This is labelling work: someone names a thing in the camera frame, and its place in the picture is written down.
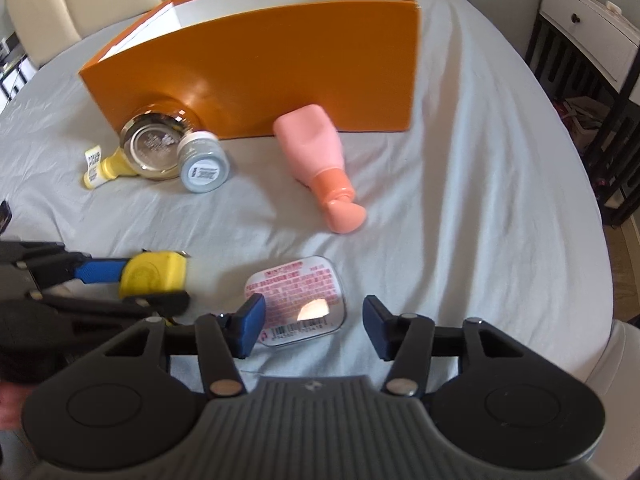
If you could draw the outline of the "person's left hand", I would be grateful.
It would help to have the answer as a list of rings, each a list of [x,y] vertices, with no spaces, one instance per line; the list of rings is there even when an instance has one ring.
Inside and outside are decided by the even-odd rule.
[[[24,403],[32,393],[32,387],[15,385],[10,382],[0,384],[0,430],[14,430],[21,426]]]

